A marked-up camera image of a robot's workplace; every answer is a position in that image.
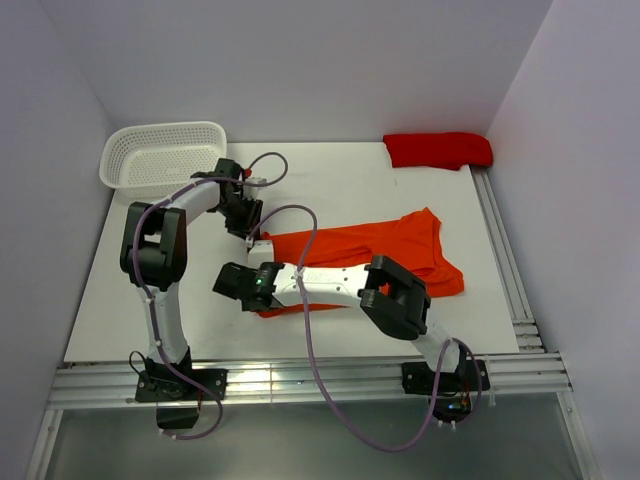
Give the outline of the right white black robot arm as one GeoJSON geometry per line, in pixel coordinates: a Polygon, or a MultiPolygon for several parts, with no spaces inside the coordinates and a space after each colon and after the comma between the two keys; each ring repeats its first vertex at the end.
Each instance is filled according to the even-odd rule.
{"type": "Polygon", "coordinates": [[[457,388],[468,374],[459,344],[429,316],[425,282],[387,256],[351,267],[264,262],[251,268],[228,262],[213,291],[255,313],[297,305],[358,308],[386,336],[412,342],[441,388],[457,388]]]}

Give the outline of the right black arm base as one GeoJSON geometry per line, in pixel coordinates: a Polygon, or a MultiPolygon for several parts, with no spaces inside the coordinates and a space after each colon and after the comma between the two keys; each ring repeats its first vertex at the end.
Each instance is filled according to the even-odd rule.
{"type": "MultiPolygon", "coordinates": [[[[431,396],[436,373],[426,362],[402,363],[401,373],[405,394],[431,396]]],[[[472,395],[490,388],[486,363],[466,358],[456,372],[440,375],[433,416],[443,423],[459,423],[473,411],[472,395]]]]}

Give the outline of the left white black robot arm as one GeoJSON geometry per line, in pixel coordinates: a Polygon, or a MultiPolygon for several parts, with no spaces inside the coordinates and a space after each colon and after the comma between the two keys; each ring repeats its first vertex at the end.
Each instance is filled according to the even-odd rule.
{"type": "Polygon", "coordinates": [[[166,365],[159,388],[183,399],[195,386],[195,375],[181,366],[189,360],[179,305],[179,282],[188,263],[187,227],[204,213],[224,217],[226,231],[252,242],[261,219],[258,191],[267,180],[254,177],[230,159],[220,159],[212,172],[197,172],[162,200],[132,203],[127,211],[120,268],[146,304],[151,363],[166,365]]]}

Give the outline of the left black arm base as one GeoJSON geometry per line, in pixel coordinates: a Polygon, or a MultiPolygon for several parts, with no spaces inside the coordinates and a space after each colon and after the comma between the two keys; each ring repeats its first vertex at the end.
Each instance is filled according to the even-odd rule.
{"type": "Polygon", "coordinates": [[[222,368],[196,369],[190,377],[212,393],[203,392],[179,378],[160,379],[144,373],[138,380],[134,401],[156,406],[156,424],[165,430],[188,430],[200,417],[205,401],[223,400],[228,371],[222,368]]]}

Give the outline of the orange t-shirt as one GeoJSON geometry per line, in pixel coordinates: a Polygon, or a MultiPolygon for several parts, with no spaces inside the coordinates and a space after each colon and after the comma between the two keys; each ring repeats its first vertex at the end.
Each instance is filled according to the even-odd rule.
{"type": "Polygon", "coordinates": [[[384,255],[425,282],[430,297],[455,296],[464,291],[464,276],[443,255],[440,227],[424,208],[392,221],[320,229],[305,264],[349,267],[384,255]]]}

